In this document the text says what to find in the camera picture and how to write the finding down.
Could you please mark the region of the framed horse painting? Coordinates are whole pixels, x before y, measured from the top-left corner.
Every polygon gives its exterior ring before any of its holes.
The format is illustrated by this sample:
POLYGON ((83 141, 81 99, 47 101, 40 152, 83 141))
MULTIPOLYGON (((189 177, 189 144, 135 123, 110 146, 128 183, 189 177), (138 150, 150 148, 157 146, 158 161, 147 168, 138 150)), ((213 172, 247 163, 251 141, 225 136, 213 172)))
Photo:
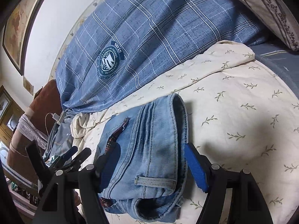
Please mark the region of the framed horse painting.
POLYGON ((24 75, 29 36, 43 1, 21 0, 4 27, 3 48, 20 75, 24 75))

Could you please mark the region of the blue plaid blanket with emblem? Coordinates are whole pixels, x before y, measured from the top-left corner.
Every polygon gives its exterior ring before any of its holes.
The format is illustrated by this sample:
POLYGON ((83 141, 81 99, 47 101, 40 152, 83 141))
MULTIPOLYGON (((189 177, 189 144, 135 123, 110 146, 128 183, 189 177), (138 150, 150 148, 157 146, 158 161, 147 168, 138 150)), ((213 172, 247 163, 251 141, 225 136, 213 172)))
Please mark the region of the blue plaid blanket with emblem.
POLYGON ((58 63, 61 106, 98 112, 218 41, 265 39, 266 27, 238 0, 105 0, 58 63))

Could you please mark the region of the white phone charger plug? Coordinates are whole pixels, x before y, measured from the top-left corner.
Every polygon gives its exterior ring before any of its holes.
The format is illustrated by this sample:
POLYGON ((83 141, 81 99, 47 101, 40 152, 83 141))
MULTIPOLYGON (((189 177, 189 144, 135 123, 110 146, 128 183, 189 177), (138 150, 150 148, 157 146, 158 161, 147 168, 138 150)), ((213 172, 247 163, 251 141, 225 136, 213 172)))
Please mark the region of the white phone charger plug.
POLYGON ((56 114, 56 113, 53 113, 53 114, 52 114, 52 118, 56 121, 56 123, 57 123, 58 125, 60 125, 61 122, 63 121, 63 118, 64 118, 63 112, 62 112, 60 115, 58 115, 58 114, 56 114))

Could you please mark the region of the blue denim jeans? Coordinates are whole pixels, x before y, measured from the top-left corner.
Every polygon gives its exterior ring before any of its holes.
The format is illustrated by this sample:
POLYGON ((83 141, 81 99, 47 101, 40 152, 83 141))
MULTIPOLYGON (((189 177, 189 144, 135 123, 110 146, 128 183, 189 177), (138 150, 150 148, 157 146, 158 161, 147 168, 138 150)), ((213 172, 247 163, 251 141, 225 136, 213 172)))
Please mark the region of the blue denim jeans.
POLYGON ((95 153, 99 158, 115 143, 101 172, 103 209, 147 223, 173 223, 187 180, 184 147, 188 139, 187 110, 178 94, 113 116, 95 153))

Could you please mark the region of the wooden door with glass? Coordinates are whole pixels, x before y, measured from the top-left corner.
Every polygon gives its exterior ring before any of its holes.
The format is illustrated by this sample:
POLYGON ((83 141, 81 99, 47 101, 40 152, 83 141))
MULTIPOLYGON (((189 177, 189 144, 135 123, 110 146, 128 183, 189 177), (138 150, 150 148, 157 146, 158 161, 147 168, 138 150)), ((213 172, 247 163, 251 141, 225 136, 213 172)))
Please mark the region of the wooden door with glass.
POLYGON ((1 141, 6 147, 9 147, 13 133, 17 128, 19 118, 22 116, 24 111, 19 105, 12 99, 12 97, 5 90, 4 86, 1 85, 1 141))

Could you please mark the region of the cream leaf-print bedsheet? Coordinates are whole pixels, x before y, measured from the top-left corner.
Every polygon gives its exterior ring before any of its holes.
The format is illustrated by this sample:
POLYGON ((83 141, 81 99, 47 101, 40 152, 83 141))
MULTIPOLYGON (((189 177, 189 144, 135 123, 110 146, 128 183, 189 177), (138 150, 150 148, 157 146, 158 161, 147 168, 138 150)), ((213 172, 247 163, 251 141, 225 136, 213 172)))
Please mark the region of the cream leaf-print bedsheet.
POLYGON ((177 93, 196 149, 226 170, 251 171, 273 222, 287 223, 298 208, 298 90, 287 74, 298 60, 257 53, 221 41, 108 109, 76 115, 73 142, 95 151, 112 116, 177 93))

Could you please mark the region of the grey patterned quilt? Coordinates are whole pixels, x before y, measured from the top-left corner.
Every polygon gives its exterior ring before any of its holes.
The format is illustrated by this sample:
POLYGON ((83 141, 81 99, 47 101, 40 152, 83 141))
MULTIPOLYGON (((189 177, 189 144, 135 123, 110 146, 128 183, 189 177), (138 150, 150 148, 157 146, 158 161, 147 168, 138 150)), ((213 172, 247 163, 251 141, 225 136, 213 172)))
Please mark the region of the grey patterned quilt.
POLYGON ((48 138, 46 150, 43 154, 46 166, 50 167, 59 156, 62 156, 73 146, 70 124, 74 116, 75 114, 72 111, 63 111, 63 120, 61 123, 54 123, 48 138))

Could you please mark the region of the lilac cloth on headboard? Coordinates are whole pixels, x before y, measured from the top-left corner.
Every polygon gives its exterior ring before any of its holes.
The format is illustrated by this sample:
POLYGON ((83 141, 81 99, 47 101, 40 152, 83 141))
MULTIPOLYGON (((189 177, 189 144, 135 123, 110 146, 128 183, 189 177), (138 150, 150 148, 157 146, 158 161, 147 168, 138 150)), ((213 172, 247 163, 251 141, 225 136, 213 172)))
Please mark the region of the lilac cloth on headboard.
POLYGON ((48 136, 38 130, 25 114, 20 117, 17 130, 30 141, 36 141, 38 146, 43 150, 46 149, 48 136))

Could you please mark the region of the striped beige cushion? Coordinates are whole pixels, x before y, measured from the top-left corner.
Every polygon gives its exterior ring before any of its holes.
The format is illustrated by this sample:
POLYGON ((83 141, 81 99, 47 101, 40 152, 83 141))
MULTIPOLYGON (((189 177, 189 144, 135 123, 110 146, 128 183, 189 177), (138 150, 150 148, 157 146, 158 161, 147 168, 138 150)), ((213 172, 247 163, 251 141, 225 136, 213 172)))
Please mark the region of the striped beige cushion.
POLYGON ((288 48, 298 51, 298 0, 239 0, 288 48))

